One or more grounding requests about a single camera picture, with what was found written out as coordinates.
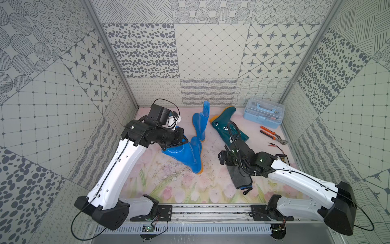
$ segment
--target floral tablecloth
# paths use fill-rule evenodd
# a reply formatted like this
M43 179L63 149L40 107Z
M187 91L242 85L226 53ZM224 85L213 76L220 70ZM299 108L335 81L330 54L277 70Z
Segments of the floral tablecloth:
M149 110L150 108L140 108L137 119L147 115ZM222 111L223 109L212 108L210 118ZM182 120L178 125L184 128L189 140L196 135L191 121L196 112L201 112L201 109L180 109ZM250 137L247 143L255 152L281 154L278 148L268 146L268 142L278 142L262 135L259 124L243 118L243 109L237 109L232 121ZM283 135L279 128L275 129L275 132ZM206 140L202 145L204 171L200 175L193 174L190 168L163 154L157 144L150 145L135 164L120 197L137 198L148 194L160 203L267 203L273 194L289 198L308 198L290 186L262 176L252 176L253 190L244 196L241 190L234 187L226 166L219 163L217 155L224 150L225 144L210 124L207 125ZM288 155L291 166L298 168L289 147L278 146Z

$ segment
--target orange pliers handle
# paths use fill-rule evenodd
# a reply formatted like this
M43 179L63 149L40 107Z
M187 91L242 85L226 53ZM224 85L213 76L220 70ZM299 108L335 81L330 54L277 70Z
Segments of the orange pliers handle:
M275 135L275 132L265 128L264 126L260 126L260 128L262 128L263 130L265 130L266 132L269 132L271 135Z

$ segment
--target plastic storage box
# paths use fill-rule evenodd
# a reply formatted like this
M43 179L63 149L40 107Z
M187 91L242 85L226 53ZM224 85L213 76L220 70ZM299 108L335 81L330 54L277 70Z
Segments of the plastic storage box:
M284 105L251 98L245 106L244 118L265 127L276 129L283 121Z

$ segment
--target ventilation grille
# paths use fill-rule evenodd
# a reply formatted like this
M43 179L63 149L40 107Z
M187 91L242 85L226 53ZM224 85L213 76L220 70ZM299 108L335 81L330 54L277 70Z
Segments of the ventilation grille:
M157 224L155 232L142 232L143 224L123 224L116 230L106 229L102 234L155 235L163 232L167 225ZM98 226L96 233L104 227ZM169 224L167 234L271 234L270 224Z

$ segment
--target patterned tile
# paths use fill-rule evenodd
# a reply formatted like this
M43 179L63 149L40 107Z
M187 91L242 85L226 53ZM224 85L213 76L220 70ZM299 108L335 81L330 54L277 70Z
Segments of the patterned tile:
M251 25L239 76L291 78L318 28L319 25Z
M104 24L127 78L179 76L172 24Z
M102 117L61 60L9 98L1 111L1 146L59 175L69 173Z
M181 78L237 78L248 25L175 25Z
M92 190L110 163L118 147L119 139L120 137L103 117L77 159L68 179Z
M89 190L65 180L63 187L29 243L74 243L76 239L70 234L70 226L73 218L79 212L74 206L74 202L79 196L86 196L88 193ZM84 229L87 227L88 218L89 216L84 213L76 218L73 224L73 231L76 236L82 238Z
M368 61L365 53L329 29L298 83L316 111L322 113Z
M174 23L250 24L256 0L171 0Z
M119 82L117 92L111 102L104 106L105 112L103 116L108 120L108 123L117 135L123 132L123 126L134 119L137 113L137 108L130 100L129 93L123 87L122 82Z
M387 0L345 0L331 28L366 54L373 56L390 38Z
M103 114L120 78L95 31L89 32L60 59Z
M385 68L390 69L390 36L386 43L372 57Z
M304 171L330 182L353 183L361 176L320 117L295 142Z
M364 179L376 200L390 215L390 169L383 170Z
M21 9L13 2L0 7L0 103L53 62L53 49Z
M259 24L321 24L334 0L257 0L253 12Z
M172 23L170 0L92 0L101 23Z
M43 222L65 178L3 147L0 152L2 241L25 244Z
M283 124L290 140L296 142L318 114L298 84L293 85L283 104L285 106Z
M390 168L389 74L371 59L321 114L362 177Z
M245 107L249 99L256 97L278 102L290 79L284 78L239 78L232 105Z
M25 9L50 46L61 56L92 30L87 12L80 1L12 1Z
M232 104L237 79L180 79L183 105L202 105L209 101L211 106Z
M350 244L356 243L371 243L382 244L390 241L390 217L389 212L383 210L383 207L379 204L375 197L375 193L367 186L369 184L365 180L361 180L351 184L353 193L357 203L368 214L374 223L375 230L373 232L364 231L357 227L353 229L353 235L343 236L343 238ZM357 210L355 224L359 226L368 226L371 228L371 224L367 217Z
M150 107L157 98L166 98L177 106L183 105L179 78L128 78L127 83L141 107ZM161 106L172 106L163 100L156 103Z

